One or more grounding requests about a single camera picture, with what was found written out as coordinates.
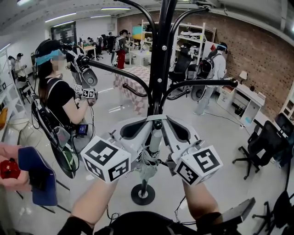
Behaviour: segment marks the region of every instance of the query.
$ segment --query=white desk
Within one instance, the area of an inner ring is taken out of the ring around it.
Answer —
[[[220,97],[217,103],[228,111],[229,107],[236,98],[237,91],[242,93],[246,99],[246,108],[243,115],[240,118],[240,122],[245,126],[250,126],[254,121],[256,115],[260,111],[261,107],[265,104],[265,99],[260,97],[256,92],[251,91],[249,87],[238,83],[238,86],[231,92],[227,92],[220,88]]]
[[[83,49],[85,54],[89,50],[94,50],[94,60],[97,61],[97,59],[96,59],[96,47],[95,46],[85,46],[84,49]]]
[[[143,51],[130,50],[129,53],[130,53],[130,66],[132,65],[132,57],[133,57],[132,54],[141,58],[141,64],[140,65],[143,65],[143,59],[144,58],[149,58],[152,55],[152,53],[150,51],[148,51],[148,50],[143,50]]]

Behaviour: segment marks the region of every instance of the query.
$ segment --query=white outfit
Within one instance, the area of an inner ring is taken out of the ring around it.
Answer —
[[[213,59],[213,62],[215,65],[213,68],[214,75],[212,77],[212,80],[219,80],[225,76],[226,60],[224,56],[222,55],[222,53],[220,54],[221,55],[218,55]],[[215,86],[206,86],[205,93],[202,99],[198,102],[198,105],[196,107],[194,114],[196,115],[204,114],[204,110],[209,104],[209,99],[214,91],[214,88]]]
[[[18,61],[18,60],[15,61],[15,72],[18,77],[25,77],[26,76],[25,72],[21,69],[22,66],[23,65],[21,64],[20,61]]]

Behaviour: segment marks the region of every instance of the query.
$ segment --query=fluorescent light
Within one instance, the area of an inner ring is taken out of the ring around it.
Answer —
[[[57,20],[57,19],[60,19],[60,18],[63,18],[63,17],[72,16],[72,15],[75,15],[75,14],[76,14],[76,12],[75,12],[75,13],[68,14],[68,15],[64,15],[64,16],[56,17],[56,18],[54,18],[54,19],[51,19],[51,20],[47,20],[47,21],[45,21],[45,23],[47,23],[47,22],[49,22],[49,21],[52,21],[52,20]]]
[[[25,3],[29,2],[29,1],[31,1],[31,0],[17,0],[17,4],[19,6],[21,6],[21,5],[23,5],[23,4],[25,4]]]
[[[101,10],[130,10],[130,7],[120,7],[120,8],[113,8],[113,7],[103,7]]]
[[[91,17],[91,18],[97,18],[97,17],[110,17],[111,15],[104,15],[104,16],[95,16],[95,17]]]
[[[55,25],[55,26],[53,26],[53,27],[55,28],[55,27],[57,27],[57,26],[61,26],[61,25],[64,25],[64,24],[69,24],[69,23],[72,23],[72,22],[74,22],[74,21],[65,22],[65,23],[62,23],[62,24]]]
[[[8,44],[8,45],[6,45],[5,47],[3,47],[3,48],[0,50],[0,52],[2,52],[4,49],[6,49],[7,47],[9,47],[10,44]]]

